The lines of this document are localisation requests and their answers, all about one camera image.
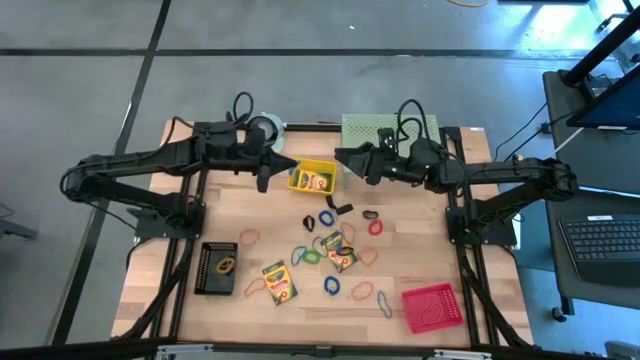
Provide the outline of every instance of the monitor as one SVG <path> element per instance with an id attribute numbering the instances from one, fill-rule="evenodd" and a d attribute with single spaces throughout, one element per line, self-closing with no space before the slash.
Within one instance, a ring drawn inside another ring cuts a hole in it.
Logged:
<path id="1" fill-rule="evenodd" d="M 640 66 L 578 110 L 567 126 L 640 130 Z"/>

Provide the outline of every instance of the concrete floor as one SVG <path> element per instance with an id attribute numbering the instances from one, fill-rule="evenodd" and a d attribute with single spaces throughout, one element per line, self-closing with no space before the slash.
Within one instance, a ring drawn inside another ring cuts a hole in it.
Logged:
<path id="1" fill-rule="evenodd" d="M 160 5 L 160 0 L 0 0 L 0 48 L 146 48 Z M 593 33 L 596 26 L 588 5 L 491 1 L 467 9 L 444 0 L 300 0 L 286 5 L 276 0 L 181 0 L 170 8 L 159 47 L 588 50 L 599 40 Z M 40 231 L 34 241 L 4 237 L 0 242 L 0 348 L 47 341 L 89 217 L 86 206 L 59 194 L 59 177 L 82 157 L 113 150 L 141 63 L 141 57 L 0 56 L 0 152 L 5 154 L 0 157 L 0 202 Z M 278 114 L 287 122 L 389 113 L 415 97 L 440 125 L 485 127 L 493 151 L 545 102 L 542 73 L 574 63 L 156 57 L 127 151 L 157 146 L 164 122 L 173 115 L 221 120 L 241 90 L 254 95 L 257 111 Z M 597 73 L 620 75 L 620 68 L 606 61 Z M 534 124 L 545 120 L 541 115 Z M 503 146 L 501 154 L 534 131 L 532 125 Z M 551 139 L 541 136 L 522 151 L 544 157 L 552 147 Z M 128 181 L 145 186 L 148 177 Z M 110 209 L 123 213 L 121 206 Z M 108 338 L 132 236 L 107 217 L 71 342 Z M 558 305 L 553 273 L 520 269 L 520 276 L 534 339 L 543 348 L 604 352 L 606 340 L 640 343 L 640 311 L 576 302 L 578 316 L 559 324 L 546 316 Z"/>

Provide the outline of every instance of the wooden table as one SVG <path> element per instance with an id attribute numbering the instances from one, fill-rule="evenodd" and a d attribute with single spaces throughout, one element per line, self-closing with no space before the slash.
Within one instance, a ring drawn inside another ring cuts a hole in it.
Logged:
<path id="1" fill-rule="evenodd" d="M 490 161 L 487 138 L 483 129 L 463 128 L 462 138 L 467 162 Z M 174 141 L 188 137 L 191 130 L 176 124 Z M 329 132 L 287 132 L 283 153 L 291 157 L 333 160 L 334 148 L 340 146 L 340 134 Z M 462 313 L 464 301 L 455 249 L 448 241 L 444 209 L 446 195 L 412 188 L 386 179 L 369 186 L 353 174 L 338 167 L 335 202 L 338 206 L 352 203 L 355 210 L 341 215 L 332 228 L 316 222 L 313 233 L 302 225 L 307 215 L 317 215 L 327 208 L 324 196 L 298 193 L 286 187 L 287 174 L 273 177 L 266 194 L 256 190 L 256 179 L 248 174 L 211 172 L 207 180 L 205 201 L 207 215 L 204 233 L 196 242 L 187 283 L 180 325 L 180 341 L 448 346 L 468 347 L 466 325 L 413 335 L 405 322 L 401 292 L 438 283 L 451 283 Z M 181 178 L 164 174 L 152 177 L 150 189 L 159 193 L 178 191 Z M 192 193 L 196 181 L 192 181 Z M 495 185 L 473 186 L 474 198 L 483 199 L 498 193 Z M 370 236 L 364 209 L 380 213 L 384 232 Z M 327 236 L 339 230 L 342 221 L 357 228 L 355 249 L 373 246 L 379 257 L 371 267 L 356 263 L 336 275 L 328 259 L 318 265 L 301 262 L 293 267 L 290 255 L 294 247 L 311 245 L 316 236 Z M 236 283 L 231 296 L 194 295 L 194 277 L 203 241 L 237 242 L 239 234 L 254 228 L 261 232 L 253 246 L 240 246 Z M 113 335 L 128 330 L 142 314 L 158 291 L 167 251 L 167 239 L 154 239 L 136 250 L 126 276 Z M 531 342 L 518 273 L 513 258 L 504 249 L 485 246 L 484 256 L 491 295 L 506 319 L 519 335 Z M 244 296 L 244 290 L 261 270 L 284 260 L 298 296 L 276 306 L 267 290 Z M 341 283 L 340 293 L 328 296 L 323 284 L 328 275 Z M 361 281 L 375 285 L 367 300 L 350 299 L 351 288 Z M 387 294 L 393 317 L 386 319 L 375 293 Z M 165 307 L 161 335 L 168 333 L 173 298 Z M 475 299 L 480 337 L 488 342 L 484 314 Z"/>

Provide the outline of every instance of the red mesh basket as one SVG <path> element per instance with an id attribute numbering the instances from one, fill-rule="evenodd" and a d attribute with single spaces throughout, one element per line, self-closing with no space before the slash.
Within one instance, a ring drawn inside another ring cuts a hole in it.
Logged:
<path id="1" fill-rule="evenodd" d="M 414 334 L 464 323 L 458 301 L 448 283 L 404 291 L 402 306 Z"/>

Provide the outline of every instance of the yellow basket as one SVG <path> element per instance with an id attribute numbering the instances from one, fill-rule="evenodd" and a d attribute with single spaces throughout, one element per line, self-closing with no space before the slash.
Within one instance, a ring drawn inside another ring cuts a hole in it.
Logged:
<path id="1" fill-rule="evenodd" d="M 306 192 L 311 194 L 322 194 L 322 195 L 331 195 L 333 194 L 333 190 L 336 184 L 336 163 L 330 161 L 318 161 L 318 160 L 310 160 L 310 159 L 295 159 L 298 162 L 298 166 L 296 166 L 293 170 L 289 172 L 289 182 L 287 187 L 294 191 Z M 296 170 L 306 170 L 312 171 L 318 174 L 329 174 L 331 179 L 329 180 L 329 189 L 327 191 L 321 190 L 310 190 L 310 189 L 301 189 L 294 184 L 295 171 Z"/>

